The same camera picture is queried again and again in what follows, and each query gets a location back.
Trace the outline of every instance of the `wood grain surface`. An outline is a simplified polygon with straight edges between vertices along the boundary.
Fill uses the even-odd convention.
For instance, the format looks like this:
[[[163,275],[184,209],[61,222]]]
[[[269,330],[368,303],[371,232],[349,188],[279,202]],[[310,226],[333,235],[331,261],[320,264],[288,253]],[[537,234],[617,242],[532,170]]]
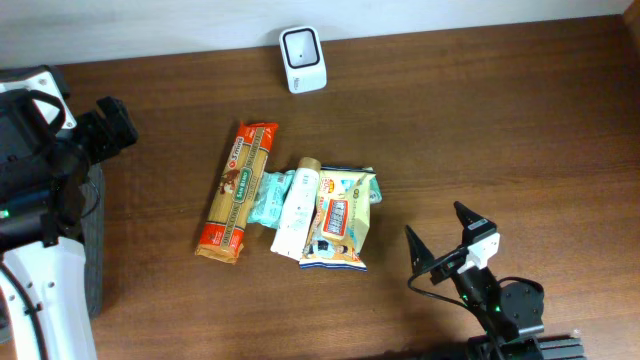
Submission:
[[[328,86],[302,95],[275,47],[62,67],[74,112],[117,96],[140,132],[104,164],[101,359],[360,358],[482,334],[406,286],[403,226],[450,251],[455,200],[498,224],[496,276],[544,285],[546,334],[640,357],[640,58],[621,16],[323,49]],[[300,270],[257,225],[235,266],[194,256],[240,121],[280,124],[267,171],[302,156],[375,168],[367,273]]]
[[[634,0],[624,12],[623,17],[636,41],[636,45],[640,47],[640,0]]]

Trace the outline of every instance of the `food package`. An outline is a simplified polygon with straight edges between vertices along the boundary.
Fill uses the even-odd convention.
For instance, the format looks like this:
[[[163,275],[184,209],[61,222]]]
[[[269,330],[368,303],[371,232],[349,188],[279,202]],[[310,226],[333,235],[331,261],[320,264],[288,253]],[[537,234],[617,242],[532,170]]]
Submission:
[[[249,213],[248,223],[260,223],[272,229],[277,229],[280,223],[280,214],[287,191],[293,181],[295,170],[289,170],[284,174],[264,173],[258,193],[253,201],[253,208]]]
[[[278,124],[240,125],[196,255],[235,264]]]
[[[321,170],[316,216],[301,268],[366,271],[360,251],[369,231],[369,191],[373,171]]]
[[[372,167],[366,168],[352,168],[348,166],[323,166],[323,170],[341,170],[341,171],[366,171],[375,173]],[[371,179],[371,184],[369,184],[369,204],[379,204],[382,202],[382,192],[380,191],[380,186],[378,185],[378,180],[374,177]]]

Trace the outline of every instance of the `snack bag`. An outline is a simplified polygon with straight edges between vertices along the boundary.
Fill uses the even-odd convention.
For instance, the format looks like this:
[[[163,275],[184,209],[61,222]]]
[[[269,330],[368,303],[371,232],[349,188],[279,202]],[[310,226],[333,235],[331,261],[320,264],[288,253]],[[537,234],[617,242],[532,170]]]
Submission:
[[[260,223],[272,229],[277,229],[280,224],[280,214],[287,191],[293,181],[295,170],[289,170],[284,174],[264,173],[260,188],[253,201],[253,208],[249,213],[249,224]]]
[[[324,165],[322,166],[322,170],[340,170],[340,171],[365,171],[375,174],[372,167],[366,168],[352,168],[348,166],[330,166]],[[382,192],[380,192],[380,185],[378,185],[378,180],[374,177],[371,179],[371,184],[369,184],[369,204],[379,204],[382,202]]]
[[[369,231],[369,187],[374,177],[368,171],[320,171],[316,216],[301,268],[367,270],[360,251]]]

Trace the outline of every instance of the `gold cap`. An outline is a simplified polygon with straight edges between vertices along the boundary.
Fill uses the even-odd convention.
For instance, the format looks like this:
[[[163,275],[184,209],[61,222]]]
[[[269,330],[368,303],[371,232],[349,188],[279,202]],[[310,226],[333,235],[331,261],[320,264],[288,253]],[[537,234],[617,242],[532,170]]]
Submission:
[[[298,163],[298,169],[299,168],[311,169],[317,173],[320,173],[320,166],[321,166],[320,161],[313,158],[302,158]]]

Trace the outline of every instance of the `pasta package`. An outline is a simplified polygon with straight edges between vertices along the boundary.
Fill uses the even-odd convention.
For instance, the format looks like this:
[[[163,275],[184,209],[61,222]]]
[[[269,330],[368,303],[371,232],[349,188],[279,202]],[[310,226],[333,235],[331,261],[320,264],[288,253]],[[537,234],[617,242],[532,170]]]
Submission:
[[[196,255],[235,264],[278,124],[240,125]]]

